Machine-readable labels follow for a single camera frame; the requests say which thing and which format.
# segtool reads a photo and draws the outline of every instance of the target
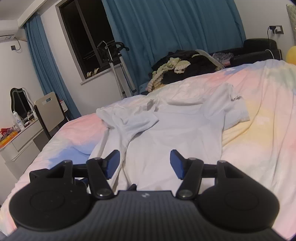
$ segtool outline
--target black sofa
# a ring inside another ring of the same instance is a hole
[[[230,66],[235,67],[241,64],[252,64],[257,61],[264,61],[274,58],[282,60],[282,53],[276,46],[276,41],[272,39],[247,39],[244,42],[244,46],[241,48],[228,49],[223,51],[217,51],[217,53],[233,53],[234,57],[230,59]]]

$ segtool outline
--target ceiling beam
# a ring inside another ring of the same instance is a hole
[[[35,0],[17,20],[18,27],[21,28],[24,23],[36,12],[47,0]]]

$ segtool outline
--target white logo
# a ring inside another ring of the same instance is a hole
[[[150,196],[150,194],[148,194],[148,193],[142,194],[142,197],[143,197],[143,198],[147,198],[147,197],[149,197],[149,196]]]

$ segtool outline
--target plastic bag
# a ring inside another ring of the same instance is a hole
[[[223,66],[230,65],[230,59],[234,57],[233,53],[214,53],[213,58],[218,60]]]

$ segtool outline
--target air conditioner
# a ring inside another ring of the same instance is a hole
[[[17,31],[17,20],[0,20],[0,42],[12,40]]]

